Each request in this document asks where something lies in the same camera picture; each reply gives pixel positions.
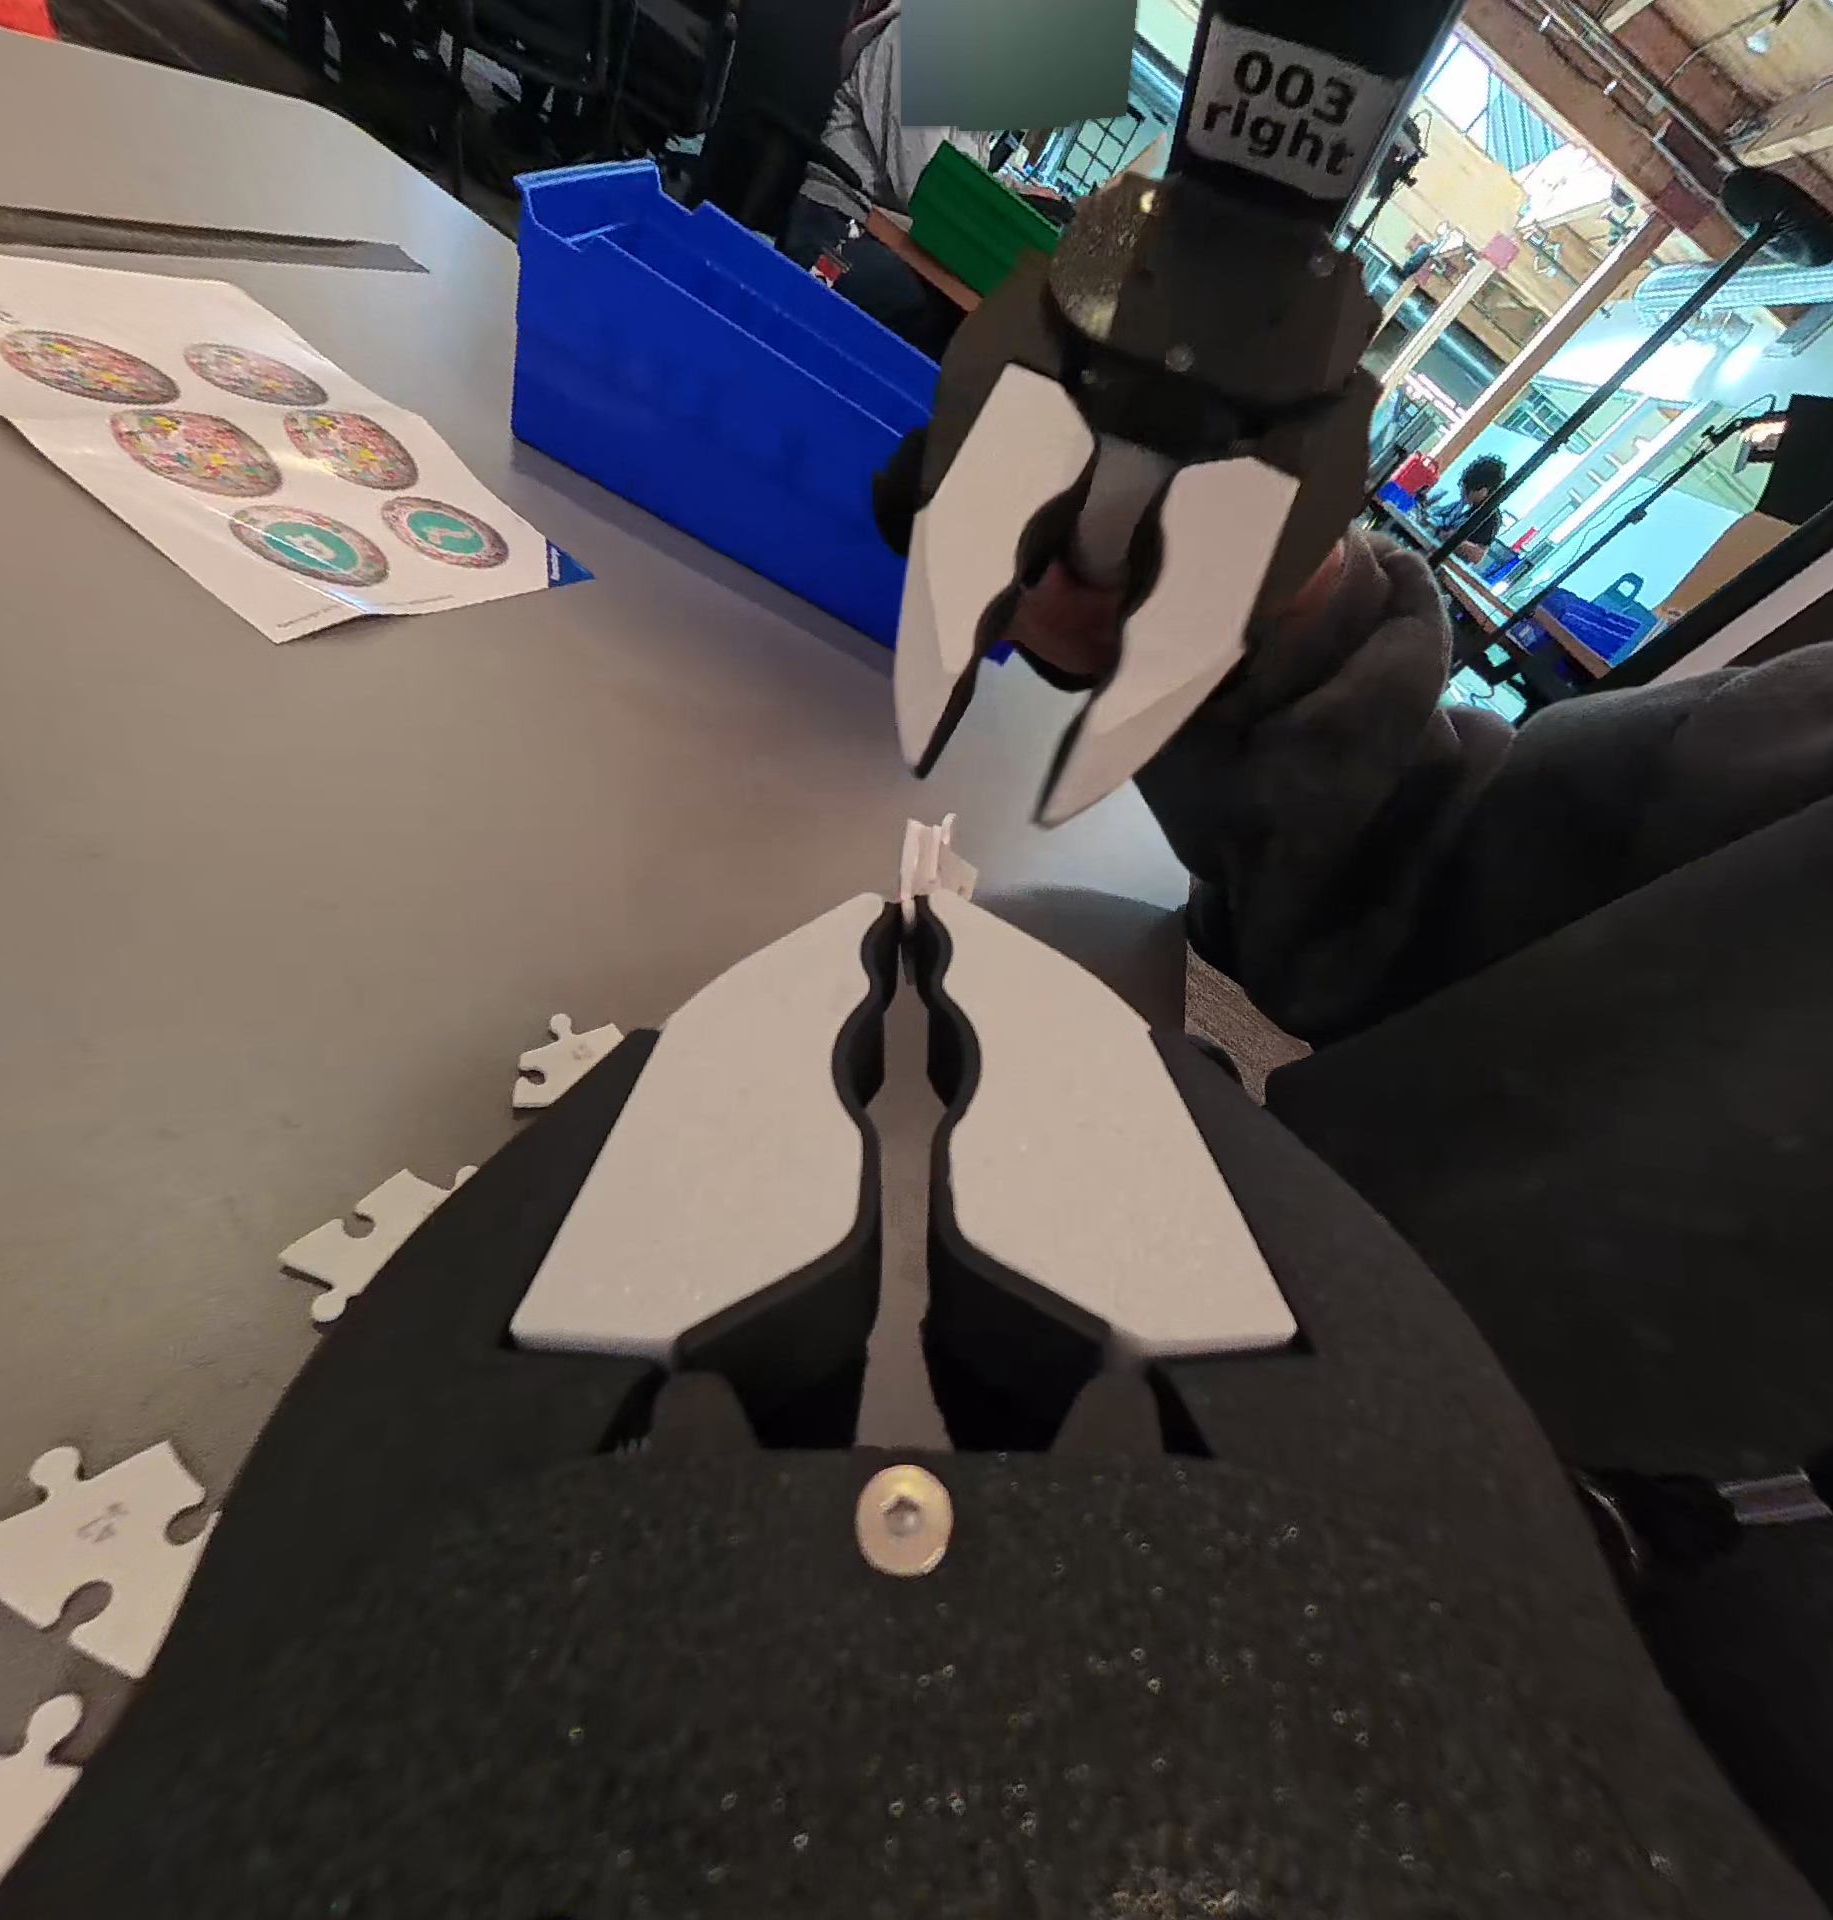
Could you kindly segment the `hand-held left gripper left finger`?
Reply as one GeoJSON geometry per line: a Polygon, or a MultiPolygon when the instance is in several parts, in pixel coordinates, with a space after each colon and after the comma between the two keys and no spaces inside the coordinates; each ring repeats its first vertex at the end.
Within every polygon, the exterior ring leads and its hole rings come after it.
{"type": "Polygon", "coordinates": [[[879,1317],[884,1010],[901,915],[842,901],[658,1031],[513,1317],[528,1353],[845,1372],[879,1317]]]}

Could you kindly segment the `printed instruction leaflet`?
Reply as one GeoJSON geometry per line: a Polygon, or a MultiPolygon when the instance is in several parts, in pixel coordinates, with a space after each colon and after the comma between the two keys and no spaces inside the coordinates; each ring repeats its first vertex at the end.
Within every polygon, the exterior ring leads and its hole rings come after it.
{"type": "Polygon", "coordinates": [[[590,576],[232,283],[0,253],[0,421],[274,643],[590,576]]]}

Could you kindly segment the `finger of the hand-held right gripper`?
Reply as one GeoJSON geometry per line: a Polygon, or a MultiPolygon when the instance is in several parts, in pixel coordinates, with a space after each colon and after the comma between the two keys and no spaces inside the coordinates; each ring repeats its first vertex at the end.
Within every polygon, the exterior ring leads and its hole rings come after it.
{"type": "Polygon", "coordinates": [[[1111,798],[1169,746],[1240,663],[1299,482],[1253,455],[1179,468],[1154,506],[1158,559],[1125,613],[1117,664],[1044,781],[1039,823],[1111,798]]]}
{"type": "Polygon", "coordinates": [[[1088,502],[1096,433],[1050,375],[1005,366],[910,532],[894,642],[894,723],[929,778],[1010,619],[1029,557],[1088,502]]]}

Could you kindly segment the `blue plastic bin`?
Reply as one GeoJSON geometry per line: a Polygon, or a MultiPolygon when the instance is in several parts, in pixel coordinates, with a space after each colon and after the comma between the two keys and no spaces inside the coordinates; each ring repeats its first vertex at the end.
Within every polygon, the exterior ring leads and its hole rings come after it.
{"type": "Polygon", "coordinates": [[[514,437],[862,636],[906,559],[879,469],[937,364],[654,162],[520,179],[514,437]]]}

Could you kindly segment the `person's right forearm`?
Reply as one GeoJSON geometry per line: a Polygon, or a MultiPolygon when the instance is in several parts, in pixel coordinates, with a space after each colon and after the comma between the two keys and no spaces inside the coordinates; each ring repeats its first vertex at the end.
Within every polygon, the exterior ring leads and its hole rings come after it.
{"type": "Polygon", "coordinates": [[[1193,947],[1316,1050],[1833,798],[1833,642],[1510,730],[1415,552],[1353,528],[1325,587],[1139,775],[1193,947]]]}

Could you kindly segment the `black studio lamp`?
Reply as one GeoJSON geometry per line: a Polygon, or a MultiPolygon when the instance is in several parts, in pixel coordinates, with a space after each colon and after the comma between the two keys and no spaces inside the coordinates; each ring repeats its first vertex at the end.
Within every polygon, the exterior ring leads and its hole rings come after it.
{"type": "Polygon", "coordinates": [[[1743,239],[1732,272],[1758,259],[1794,270],[1833,264],[1833,210],[1773,170],[1735,170],[1722,185],[1719,210],[1743,239]]]}

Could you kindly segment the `person's right hand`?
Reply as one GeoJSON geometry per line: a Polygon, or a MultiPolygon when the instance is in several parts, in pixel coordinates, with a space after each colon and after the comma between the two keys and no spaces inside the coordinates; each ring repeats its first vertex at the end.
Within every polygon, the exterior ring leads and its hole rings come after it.
{"type": "Polygon", "coordinates": [[[1094,691],[1115,678],[1125,625],[1162,573],[1167,491],[1161,484],[1143,500],[1109,502],[1102,511],[1088,502],[1026,579],[1005,640],[1050,689],[1094,691]]]}

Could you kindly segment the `green bin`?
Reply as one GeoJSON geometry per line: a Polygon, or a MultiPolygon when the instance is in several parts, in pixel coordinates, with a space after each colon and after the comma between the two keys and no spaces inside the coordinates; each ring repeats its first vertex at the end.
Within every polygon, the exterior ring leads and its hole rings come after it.
{"type": "Polygon", "coordinates": [[[1072,213],[1072,201],[1021,193],[945,141],[910,193],[910,239],[941,270],[986,299],[1026,253],[1050,255],[1072,213]]]}

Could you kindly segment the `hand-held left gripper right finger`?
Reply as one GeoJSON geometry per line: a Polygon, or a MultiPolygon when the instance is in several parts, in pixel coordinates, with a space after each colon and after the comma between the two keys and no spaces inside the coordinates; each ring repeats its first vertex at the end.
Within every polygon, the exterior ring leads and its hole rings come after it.
{"type": "Polygon", "coordinates": [[[1280,1353],[1297,1321],[1149,1023],[959,896],[917,904],[952,1250],[1140,1359],[1280,1353]]]}

